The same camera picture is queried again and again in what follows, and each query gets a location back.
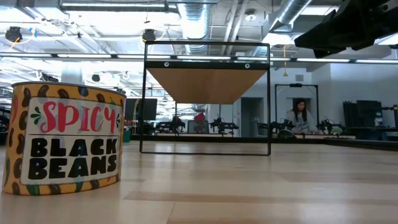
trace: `doorway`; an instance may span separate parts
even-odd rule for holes
[[[241,137],[254,138],[262,136],[257,123],[264,122],[264,98],[241,98]]]

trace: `wooden panel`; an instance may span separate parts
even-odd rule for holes
[[[177,103],[233,104],[265,70],[148,68]]]

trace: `ceiling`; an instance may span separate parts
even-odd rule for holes
[[[125,9],[119,12],[95,10],[60,10],[57,0],[29,0],[35,4],[30,7],[15,7],[17,0],[5,0],[0,2],[0,52],[40,52],[58,54],[143,54],[144,44],[142,33],[145,29],[154,29],[157,40],[180,40],[183,39],[182,19],[176,13],[150,12],[151,9],[141,12],[132,12]],[[169,7],[175,5],[179,0],[169,1]],[[223,41],[226,35],[228,22],[233,20],[233,28],[239,24],[239,15],[242,11],[242,0],[239,0],[237,11],[231,17],[233,0],[203,0],[201,2],[217,2],[211,4],[209,15],[209,34],[206,40]],[[63,0],[62,4],[71,4],[75,0]],[[108,5],[120,1],[77,1],[79,3],[106,3]],[[131,3],[153,3],[153,1],[128,1]],[[281,0],[250,0],[246,10],[253,9],[255,19],[252,21],[243,20],[240,23],[236,41],[237,42],[261,42],[263,41],[262,27],[266,16],[276,12],[280,7]],[[308,10],[302,13],[295,21],[294,30],[286,33],[267,35],[272,37],[273,47],[271,54],[275,57],[306,57],[313,58],[313,53],[308,49],[298,49],[293,44],[293,39],[315,26],[321,21],[323,15],[330,9],[338,8],[339,0],[314,0]],[[5,38],[5,33],[11,26],[21,28],[24,44],[15,44]],[[285,49],[275,44],[284,44]],[[253,48],[234,47],[231,55],[245,54]],[[211,46],[210,55],[221,55],[221,46]],[[386,45],[375,45],[368,49],[354,52],[344,51],[336,58],[384,58],[391,52]],[[156,45],[149,49],[150,54],[185,54],[182,45]],[[15,82],[37,81],[41,73],[46,73],[60,79],[62,69],[69,59],[65,60],[27,60],[26,58],[0,58],[0,87],[10,91],[9,86]],[[82,62],[74,60],[76,66],[83,69],[83,76],[86,85],[103,86],[108,88],[121,87],[128,95],[139,95],[139,88],[142,86],[143,64],[140,60],[132,62],[117,61],[89,61]],[[283,67],[283,62],[274,62],[274,67]],[[288,63],[288,67],[310,68],[309,63]],[[100,82],[93,82],[93,74],[99,74],[103,79]],[[161,86],[149,75],[147,86],[159,88]]]

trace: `black metal frame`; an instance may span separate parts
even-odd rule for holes
[[[314,86],[317,97],[317,125],[319,125],[319,94],[318,94],[318,85],[307,85],[300,84],[300,86],[292,86],[295,84],[275,84],[275,121],[278,122],[278,106],[277,106],[277,87],[278,86],[289,86],[291,88],[301,88],[303,86]]]
[[[237,69],[237,70],[266,70],[267,71],[267,121],[271,123],[271,70],[270,70],[270,61],[271,57],[270,54],[267,54],[267,61],[266,63],[259,63],[254,60],[254,63],[247,62],[247,63],[228,63],[228,62],[181,62],[176,61],[174,57],[171,57],[170,60],[153,60],[148,61],[148,46],[149,45],[225,45],[225,46],[250,46],[250,47],[267,47],[268,52],[270,49],[269,44],[265,43],[250,43],[250,42],[210,42],[210,41],[147,41],[145,42],[145,49],[144,49],[144,72],[142,76],[142,103],[141,103],[141,111],[144,113],[144,105],[145,105],[145,89],[146,89],[146,78],[147,78],[147,68],[210,68],[210,69]],[[175,105],[175,115],[177,115],[177,102]],[[144,123],[144,117],[140,117],[140,125],[142,126]],[[174,140],[177,140],[177,133],[173,136]],[[148,154],[196,154],[196,155],[224,155],[224,156],[270,156],[271,155],[271,141],[272,141],[272,133],[269,131],[267,135],[267,153],[266,154],[232,154],[232,153],[204,153],[204,152],[155,152],[155,151],[144,151],[143,150],[143,141],[145,139],[152,139],[151,136],[144,136],[144,132],[141,130],[139,136],[139,151],[140,153],[148,153]],[[239,142],[239,138],[222,138],[217,139],[214,137],[208,138],[199,138],[201,142],[214,142],[214,140],[223,140],[226,142]]]

